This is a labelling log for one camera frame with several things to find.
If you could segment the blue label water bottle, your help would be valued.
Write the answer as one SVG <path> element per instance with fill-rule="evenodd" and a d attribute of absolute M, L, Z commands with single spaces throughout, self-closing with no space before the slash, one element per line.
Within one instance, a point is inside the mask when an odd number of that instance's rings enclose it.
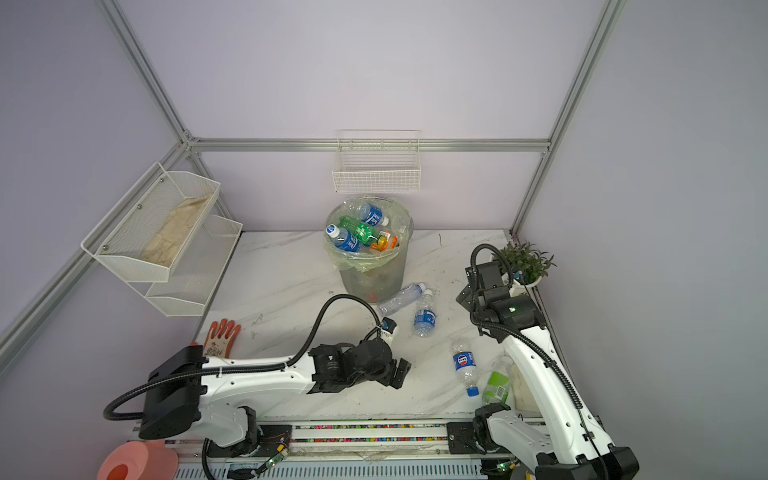
<path fill-rule="evenodd" d="M 434 292 L 431 289 L 426 289 L 417 302 L 413 321 L 415 333 L 421 338 L 430 336 L 435 329 L 436 319 Z"/>

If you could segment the clear bottle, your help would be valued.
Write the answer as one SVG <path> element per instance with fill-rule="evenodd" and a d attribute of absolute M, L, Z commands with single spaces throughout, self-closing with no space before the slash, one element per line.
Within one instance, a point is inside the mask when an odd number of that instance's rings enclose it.
<path fill-rule="evenodd" d="M 402 308 L 416 302 L 427 290 L 424 283 L 412 283 L 397 292 L 392 298 L 377 305 L 381 317 L 391 317 Z"/>

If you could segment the orange label yellow cap bottle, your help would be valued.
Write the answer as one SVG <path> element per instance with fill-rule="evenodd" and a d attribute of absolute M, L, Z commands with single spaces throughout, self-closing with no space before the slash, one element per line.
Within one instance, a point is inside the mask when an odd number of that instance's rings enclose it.
<path fill-rule="evenodd" d="M 378 252 L 384 252 L 395 249 L 399 246 L 399 238 L 388 231 L 381 231 L 377 240 L 371 244 L 370 248 Z"/>

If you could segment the green soda bottle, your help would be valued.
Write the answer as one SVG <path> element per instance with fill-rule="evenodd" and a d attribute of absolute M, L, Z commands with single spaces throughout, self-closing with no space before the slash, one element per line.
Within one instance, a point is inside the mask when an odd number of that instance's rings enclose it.
<path fill-rule="evenodd" d="M 340 218 L 340 226 L 367 247 L 378 244 L 382 238 L 382 234 L 373 226 L 351 216 L 342 216 Z"/>

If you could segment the pepsi bottle blue cap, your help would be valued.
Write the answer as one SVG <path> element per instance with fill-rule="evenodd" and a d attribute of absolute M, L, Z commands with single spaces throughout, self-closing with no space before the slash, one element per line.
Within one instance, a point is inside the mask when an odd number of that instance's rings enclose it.
<path fill-rule="evenodd" d="M 458 380 L 469 397 L 480 395 L 474 353 L 467 341 L 456 338 L 451 344 L 451 357 Z"/>

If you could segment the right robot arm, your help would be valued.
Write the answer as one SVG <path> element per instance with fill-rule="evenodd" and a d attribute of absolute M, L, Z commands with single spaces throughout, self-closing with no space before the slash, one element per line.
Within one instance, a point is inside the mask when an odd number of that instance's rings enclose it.
<path fill-rule="evenodd" d="M 511 264 L 488 243 L 470 253 L 467 285 L 457 297 L 480 335 L 495 339 L 529 387 L 546 429 L 527 424 L 506 405 L 479 408 L 475 437 L 484 448 L 503 448 L 537 479 L 632 479 L 634 452 L 618 446 L 588 409 L 556 350 L 538 308 L 521 312 L 511 295 Z"/>

